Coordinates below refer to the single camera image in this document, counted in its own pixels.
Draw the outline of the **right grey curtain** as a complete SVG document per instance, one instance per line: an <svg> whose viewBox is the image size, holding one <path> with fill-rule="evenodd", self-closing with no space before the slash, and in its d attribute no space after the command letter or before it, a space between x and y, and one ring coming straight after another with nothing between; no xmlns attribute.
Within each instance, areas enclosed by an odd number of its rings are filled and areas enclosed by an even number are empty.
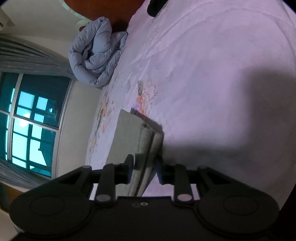
<svg viewBox="0 0 296 241"><path fill-rule="evenodd" d="M69 61L27 40L1 35L1 72L75 79Z"/></svg>

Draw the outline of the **grey curtain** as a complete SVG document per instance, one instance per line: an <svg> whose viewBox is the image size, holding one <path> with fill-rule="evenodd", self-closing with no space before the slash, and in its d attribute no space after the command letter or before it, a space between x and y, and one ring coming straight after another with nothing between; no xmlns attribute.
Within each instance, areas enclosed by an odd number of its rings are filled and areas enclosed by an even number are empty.
<svg viewBox="0 0 296 241"><path fill-rule="evenodd" d="M69 61L27 40L1 35L1 72L75 79Z"/></svg>
<svg viewBox="0 0 296 241"><path fill-rule="evenodd" d="M38 174L31 174L26 170L22 170L3 159L1 159L0 175L1 182L28 190L37 188L50 181Z"/></svg>

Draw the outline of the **light blue rolled quilt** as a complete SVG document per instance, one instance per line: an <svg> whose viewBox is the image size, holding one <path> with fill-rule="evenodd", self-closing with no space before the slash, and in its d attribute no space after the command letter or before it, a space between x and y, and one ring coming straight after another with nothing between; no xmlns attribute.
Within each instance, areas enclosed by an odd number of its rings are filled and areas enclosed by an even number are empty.
<svg viewBox="0 0 296 241"><path fill-rule="evenodd" d="M75 78L90 87L105 87L124 51L127 37L125 31L112 32L109 19L103 16L86 25L69 49Z"/></svg>

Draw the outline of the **grey knit pants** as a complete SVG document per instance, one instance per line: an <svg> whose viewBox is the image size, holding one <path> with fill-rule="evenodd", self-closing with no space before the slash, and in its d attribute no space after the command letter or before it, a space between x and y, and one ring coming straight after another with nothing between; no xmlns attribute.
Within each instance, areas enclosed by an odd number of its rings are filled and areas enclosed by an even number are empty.
<svg viewBox="0 0 296 241"><path fill-rule="evenodd" d="M164 132L156 121L132 109L119 113L106 164L121 164L131 154L134 168L129 184L116 185L116 196L142 196L148 186L154 159L162 146Z"/></svg>

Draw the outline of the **sliding glass window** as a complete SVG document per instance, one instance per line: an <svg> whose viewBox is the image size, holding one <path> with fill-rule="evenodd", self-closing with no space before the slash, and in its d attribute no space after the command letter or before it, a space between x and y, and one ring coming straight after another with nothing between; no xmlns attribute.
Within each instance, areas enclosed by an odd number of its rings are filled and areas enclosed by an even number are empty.
<svg viewBox="0 0 296 241"><path fill-rule="evenodd" d="M56 177L57 152L73 80L1 72L1 159Z"/></svg>

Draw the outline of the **red wooden headboard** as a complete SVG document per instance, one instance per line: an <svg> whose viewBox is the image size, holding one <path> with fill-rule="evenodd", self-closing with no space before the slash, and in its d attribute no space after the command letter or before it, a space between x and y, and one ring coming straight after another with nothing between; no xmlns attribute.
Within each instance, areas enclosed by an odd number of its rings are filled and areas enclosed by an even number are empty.
<svg viewBox="0 0 296 241"><path fill-rule="evenodd" d="M126 31L132 16L144 0L66 0L73 11L92 21L104 16L110 20L113 32Z"/></svg>

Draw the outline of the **pink floral bed sheet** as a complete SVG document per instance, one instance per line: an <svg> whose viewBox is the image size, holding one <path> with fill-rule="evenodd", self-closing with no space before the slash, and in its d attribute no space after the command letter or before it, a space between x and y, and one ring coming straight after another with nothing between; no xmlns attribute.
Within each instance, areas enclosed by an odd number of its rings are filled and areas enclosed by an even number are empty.
<svg viewBox="0 0 296 241"><path fill-rule="evenodd" d="M295 12L284 1L148 1L100 96L86 164L104 166L121 110L164 133L163 160L272 196L295 185Z"/></svg>

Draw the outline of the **left grey curtain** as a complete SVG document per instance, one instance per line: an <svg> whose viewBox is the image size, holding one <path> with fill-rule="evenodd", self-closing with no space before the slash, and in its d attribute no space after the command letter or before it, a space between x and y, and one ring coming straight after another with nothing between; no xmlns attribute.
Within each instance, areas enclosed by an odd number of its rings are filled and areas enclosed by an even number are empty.
<svg viewBox="0 0 296 241"><path fill-rule="evenodd" d="M28 190L37 188L50 181L38 174L31 174L26 170L22 170L3 159L1 159L0 175L1 182Z"/></svg>

